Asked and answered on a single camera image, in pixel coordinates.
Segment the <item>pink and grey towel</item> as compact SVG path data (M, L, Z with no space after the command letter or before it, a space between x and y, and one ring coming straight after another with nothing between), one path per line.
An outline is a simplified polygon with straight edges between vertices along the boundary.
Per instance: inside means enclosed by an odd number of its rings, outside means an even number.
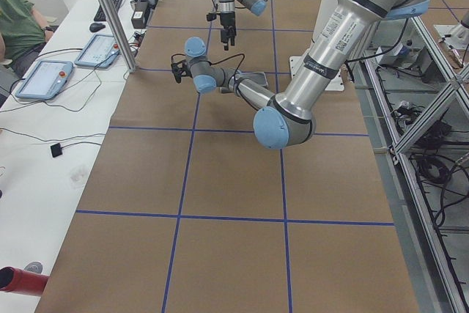
M243 79L249 79L266 89L268 88L267 77L264 72L236 73L234 78L229 79L228 85L221 87L219 92L222 94L235 93L237 83Z

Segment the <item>black power adapter box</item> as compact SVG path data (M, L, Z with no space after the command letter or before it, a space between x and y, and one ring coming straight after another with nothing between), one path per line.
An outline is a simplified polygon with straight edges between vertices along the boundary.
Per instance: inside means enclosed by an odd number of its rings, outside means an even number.
M137 1L133 3L133 14L131 23L134 29L144 29L147 25L151 7L146 1Z

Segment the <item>far teach pendant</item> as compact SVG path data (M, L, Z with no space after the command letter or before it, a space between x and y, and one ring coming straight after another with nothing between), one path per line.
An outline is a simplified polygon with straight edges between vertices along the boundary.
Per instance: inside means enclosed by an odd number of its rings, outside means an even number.
M119 47L110 34L93 34L74 61L78 67L107 69L119 56Z

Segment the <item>teach pendant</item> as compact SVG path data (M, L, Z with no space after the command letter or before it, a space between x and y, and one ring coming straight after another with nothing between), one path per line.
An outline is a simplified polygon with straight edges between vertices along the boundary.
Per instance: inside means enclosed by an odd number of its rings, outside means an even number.
M93 34L74 61L78 67L107 69L119 56L119 47L110 34Z
M70 61L40 60L15 93L17 98L50 100L68 82L74 65Z

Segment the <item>black computer mouse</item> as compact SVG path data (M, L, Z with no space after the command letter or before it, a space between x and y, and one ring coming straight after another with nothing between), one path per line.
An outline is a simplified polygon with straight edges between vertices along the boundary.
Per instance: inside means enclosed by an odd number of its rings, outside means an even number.
M89 30L91 33L96 33L102 29L104 29L106 27L106 25L104 23L97 23L97 22L94 22L94 23L91 23L89 25Z

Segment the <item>near teach pendant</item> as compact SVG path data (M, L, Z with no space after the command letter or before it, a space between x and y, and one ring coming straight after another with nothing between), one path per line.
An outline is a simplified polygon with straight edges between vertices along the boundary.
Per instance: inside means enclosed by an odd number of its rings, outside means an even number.
M40 60L15 93L17 98L50 100L68 82L74 65L70 61Z

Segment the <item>small black square puck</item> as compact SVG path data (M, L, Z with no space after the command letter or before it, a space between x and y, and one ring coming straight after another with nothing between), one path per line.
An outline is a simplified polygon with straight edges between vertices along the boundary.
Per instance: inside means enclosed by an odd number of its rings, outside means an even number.
M57 158L63 154L63 148L60 143L55 143L50 146L52 158Z

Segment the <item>person in green shirt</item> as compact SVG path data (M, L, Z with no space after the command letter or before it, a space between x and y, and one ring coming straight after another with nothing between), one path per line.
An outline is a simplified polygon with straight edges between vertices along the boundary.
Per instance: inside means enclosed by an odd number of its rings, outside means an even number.
M23 77L54 35L45 17L29 0L1 0L1 60Z

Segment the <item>red cylinder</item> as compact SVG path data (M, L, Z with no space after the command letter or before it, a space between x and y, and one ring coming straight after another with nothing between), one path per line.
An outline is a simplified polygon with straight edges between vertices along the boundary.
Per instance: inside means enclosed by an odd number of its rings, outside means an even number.
M1 269L1 291L40 297L49 277L13 267Z

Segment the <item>white pedestal column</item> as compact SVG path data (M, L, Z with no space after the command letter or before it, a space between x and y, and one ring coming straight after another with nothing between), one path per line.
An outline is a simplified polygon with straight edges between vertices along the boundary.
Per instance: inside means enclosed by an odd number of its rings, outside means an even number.
M335 68L332 64L327 63L327 56L337 55L339 65L344 64L344 59L341 57L343 52L333 49L329 43L339 34L339 27L345 24L344 16L335 13L338 6L338 0L321 0L320 11L311 37L311 45L302 56L290 58L290 75L293 86L309 82L313 84L313 91L317 94L322 89L337 92L344 90L340 76L341 68Z

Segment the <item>aluminium frame post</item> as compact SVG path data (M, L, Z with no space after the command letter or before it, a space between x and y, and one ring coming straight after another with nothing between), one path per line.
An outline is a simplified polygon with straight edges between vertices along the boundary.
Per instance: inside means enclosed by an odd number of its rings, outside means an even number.
M114 39L117 42L120 54L125 60L129 73L134 73L136 71L136 60L130 49L128 39L125 35L124 28L118 16L118 11L114 6L113 1L98 0L98 2L105 13L106 20L110 26Z

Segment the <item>aluminium side frame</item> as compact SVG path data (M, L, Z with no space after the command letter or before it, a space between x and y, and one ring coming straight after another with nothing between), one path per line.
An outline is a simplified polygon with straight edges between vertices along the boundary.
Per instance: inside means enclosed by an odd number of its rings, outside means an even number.
M421 311L468 310L468 0L373 25L352 71Z

